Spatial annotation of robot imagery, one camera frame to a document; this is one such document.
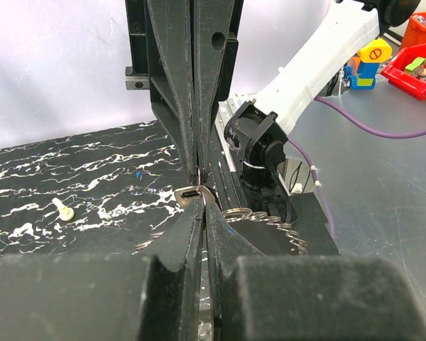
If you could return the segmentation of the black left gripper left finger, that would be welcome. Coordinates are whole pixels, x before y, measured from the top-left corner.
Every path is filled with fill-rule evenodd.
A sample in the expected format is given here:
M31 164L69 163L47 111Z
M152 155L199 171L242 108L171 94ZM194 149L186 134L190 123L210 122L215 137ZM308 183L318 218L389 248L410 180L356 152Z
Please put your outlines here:
M140 253L0 257L0 340L196 340L204 205Z

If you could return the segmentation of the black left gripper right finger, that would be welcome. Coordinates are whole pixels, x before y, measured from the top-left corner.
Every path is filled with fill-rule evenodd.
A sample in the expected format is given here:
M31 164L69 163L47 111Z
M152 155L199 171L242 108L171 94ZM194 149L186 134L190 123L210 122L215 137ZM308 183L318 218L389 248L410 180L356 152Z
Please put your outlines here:
M376 257L267 256L205 208L214 340L426 340L399 270Z

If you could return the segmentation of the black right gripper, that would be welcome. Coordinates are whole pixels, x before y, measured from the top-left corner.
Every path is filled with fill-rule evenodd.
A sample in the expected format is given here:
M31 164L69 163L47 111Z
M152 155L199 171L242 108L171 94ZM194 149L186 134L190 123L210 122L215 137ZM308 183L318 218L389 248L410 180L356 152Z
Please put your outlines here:
M242 1L126 1L128 90L149 90L151 107L179 153L185 176L208 176L209 141L231 88Z

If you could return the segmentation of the key with black tag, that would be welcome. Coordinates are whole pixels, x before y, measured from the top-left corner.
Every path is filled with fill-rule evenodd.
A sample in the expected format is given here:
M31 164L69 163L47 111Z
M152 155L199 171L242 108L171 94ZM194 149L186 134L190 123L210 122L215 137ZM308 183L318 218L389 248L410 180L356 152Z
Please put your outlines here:
M186 209L194 199L202 199L203 203L215 203L214 193L205 185L191 185L174 191L175 199L181 208Z

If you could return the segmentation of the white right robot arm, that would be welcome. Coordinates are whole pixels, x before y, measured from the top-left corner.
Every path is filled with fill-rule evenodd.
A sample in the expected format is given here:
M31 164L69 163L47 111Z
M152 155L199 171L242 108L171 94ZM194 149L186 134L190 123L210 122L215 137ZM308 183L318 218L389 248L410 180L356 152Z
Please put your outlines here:
M319 28L278 75L243 104L225 139L241 154L244 180L280 184L277 167L300 115L360 48L414 13L416 1L333 1ZM151 109L180 154L190 187L181 205L207 199L209 145L234 72L241 1L127 1L130 90L148 90Z

